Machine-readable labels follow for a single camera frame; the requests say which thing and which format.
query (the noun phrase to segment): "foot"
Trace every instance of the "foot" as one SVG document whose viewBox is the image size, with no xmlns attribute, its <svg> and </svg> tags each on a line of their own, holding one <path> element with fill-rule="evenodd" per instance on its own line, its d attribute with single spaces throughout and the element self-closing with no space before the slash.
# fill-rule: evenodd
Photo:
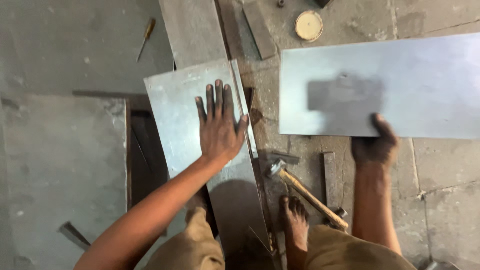
<svg viewBox="0 0 480 270">
<path fill-rule="evenodd" d="M 307 255 L 308 212 L 297 197 L 282 196 L 285 248 L 288 270 L 303 269 Z"/>
</svg>

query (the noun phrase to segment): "sheet metal panel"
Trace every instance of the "sheet metal panel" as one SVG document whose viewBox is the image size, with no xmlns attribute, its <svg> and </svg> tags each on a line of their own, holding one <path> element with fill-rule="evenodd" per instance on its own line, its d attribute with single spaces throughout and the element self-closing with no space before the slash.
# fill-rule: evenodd
<svg viewBox="0 0 480 270">
<path fill-rule="evenodd" d="M 372 136 L 380 112 L 399 136 L 480 138 L 480 33 L 288 49 L 279 132 Z"/>
<path fill-rule="evenodd" d="M 248 111 L 236 61 L 218 60 L 145 79 L 171 178 L 202 154 L 194 99 L 205 97 L 206 85 L 219 78 L 232 87 L 234 113 L 239 119 Z M 251 162 L 251 155 L 256 156 L 251 127 L 246 135 L 240 153 L 207 183 L 226 257 L 243 246 L 249 226 L 269 246 Z"/>
</svg>

